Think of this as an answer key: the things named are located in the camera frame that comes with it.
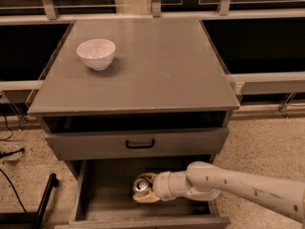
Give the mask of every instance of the closed drawer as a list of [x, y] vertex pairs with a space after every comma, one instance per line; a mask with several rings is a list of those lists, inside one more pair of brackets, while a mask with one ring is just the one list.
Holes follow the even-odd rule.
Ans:
[[138, 204], [132, 199], [132, 185], [139, 175], [181, 171], [191, 162], [209, 159], [168, 156], [83, 161], [71, 224], [56, 228], [225, 228], [229, 219], [212, 214], [205, 201], [178, 198]]
[[58, 159], [217, 154], [228, 128], [46, 135]]

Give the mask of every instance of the black handle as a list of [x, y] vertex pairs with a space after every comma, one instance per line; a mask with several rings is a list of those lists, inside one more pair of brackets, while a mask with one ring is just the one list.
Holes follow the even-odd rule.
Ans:
[[154, 139], [152, 139], [152, 143], [148, 145], [131, 145], [130, 142], [126, 140], [125, 146], [128, 149], [151, 149], [154, 146]]

